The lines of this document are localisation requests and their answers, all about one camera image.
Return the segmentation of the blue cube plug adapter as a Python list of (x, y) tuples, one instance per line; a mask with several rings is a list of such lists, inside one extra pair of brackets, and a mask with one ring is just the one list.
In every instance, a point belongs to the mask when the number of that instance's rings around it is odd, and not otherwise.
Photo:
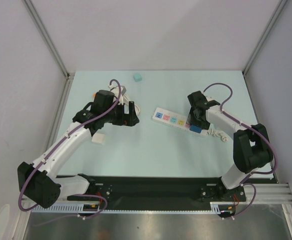
[(194, 133), (198, 133), (198, 134), (200, 134), (202, 132), (202, 128), (195, 126), (195, 125), (191, 125), (189, 130), (194, 132)]

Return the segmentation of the white colourful power strip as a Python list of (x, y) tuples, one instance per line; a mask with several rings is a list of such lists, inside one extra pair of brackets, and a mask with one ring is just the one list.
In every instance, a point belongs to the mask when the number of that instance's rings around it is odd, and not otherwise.
[(201, 137), (208, 136), (208, 130), (191, 131), (190, 125), (187, 123), (187, 116), (181, 115), (160, 107), (157, 107), (152, 115), (152, 120), (163, 125), (189, 132)]

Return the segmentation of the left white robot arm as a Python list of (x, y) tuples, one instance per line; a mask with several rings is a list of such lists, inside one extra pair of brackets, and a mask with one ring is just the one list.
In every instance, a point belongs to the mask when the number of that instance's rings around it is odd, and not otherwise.
[(80, 173), (57, 179), (57, 175), (84, 142), (91, 140), (105, 124), (133, 127), (139, 123), (135, 104), (120, 102), (120, 96), (108, 90), (100, 90), (94, 100), (76, 113), (63, 136), (32, 163), (22, 162), (18, 167), (20, 196), (26, 196), (45, 209), (58, 199), (80, 195), (86, 200), (96, 194), (95, 181)]

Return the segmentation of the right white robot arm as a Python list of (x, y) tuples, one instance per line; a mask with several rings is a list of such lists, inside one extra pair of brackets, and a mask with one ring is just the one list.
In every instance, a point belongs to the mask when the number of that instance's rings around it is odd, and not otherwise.
[(233, 165), (218, 179), (213, 196), (223, 201), (254, 174), (273, 160), (269, 138), (264, 125), (247, 125), (226, 113), (219, 102), (201, 91), (187, 96), (190, 111), (187, 123), (192, 132), (209, 130), (211, 125), (221, 129), (233, 140)]

